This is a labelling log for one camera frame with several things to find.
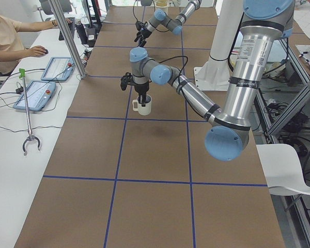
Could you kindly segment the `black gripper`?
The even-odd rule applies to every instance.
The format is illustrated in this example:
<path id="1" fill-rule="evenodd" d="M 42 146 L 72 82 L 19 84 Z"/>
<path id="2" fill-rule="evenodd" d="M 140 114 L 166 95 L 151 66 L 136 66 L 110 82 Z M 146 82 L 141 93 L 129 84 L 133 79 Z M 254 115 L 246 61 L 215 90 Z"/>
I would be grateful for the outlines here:
<path id="1" fill-rule="evenodd" d="M 144 47 L 147 43 L 146 39 L 151 35 L 151 32 L 147 29 L 147 22 L 136 22 L 136 28 L 138 30 L 135 38 L 135 42 L 139 47 Z"/>
<path id="2" fill-rule="evenodd" d="M 138 93 L 137 101 L 141 106 L 146 106 L 146 95 L 149 90 L 149 83 L 136 84 L 134 86 L 135 91 Z"/>

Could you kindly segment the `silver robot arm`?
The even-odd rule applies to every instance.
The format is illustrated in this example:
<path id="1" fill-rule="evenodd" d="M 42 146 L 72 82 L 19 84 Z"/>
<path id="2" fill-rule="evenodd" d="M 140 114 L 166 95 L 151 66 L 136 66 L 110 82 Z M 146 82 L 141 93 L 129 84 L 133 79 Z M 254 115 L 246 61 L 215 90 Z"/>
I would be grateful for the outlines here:
<path id="1" fill-rule="evenodd" d="M 244 1 L 240 32 L 243 39 L 229 80 L 226 102 L 220 108 L 191 83 L 178 68 L 156 62 L 143 46 L 130 51 L 132 71 L 121 78 L 120 87 L 133 86 L 138 102 L 145 104 L 149 84 L 169 84 L 191 108 L 212 124 L 205 138 L 208 153 L 221 161 L 237 158 L 249 141 L 251 105 L 259 89 L 275 40 L 291 34 L 294 1 Z"/>
<path id="2" fill-rule="evenodd" d="M 182 32 L 182 26 L 193 12 L 198 10 L 201 6 L 201 0 L 189 1 L 185 8 L 175 17 L 171 18 L 163 10 L 156 10 L 148 22 L 137 21 L 135 23 L 138 30 L 134 42 L 138 47 L 144 47 L 147 43 L 146 39 L 157 29 L 159 25 L 164 26 L 168 31 L 174 35 L 179 35 Z"/>

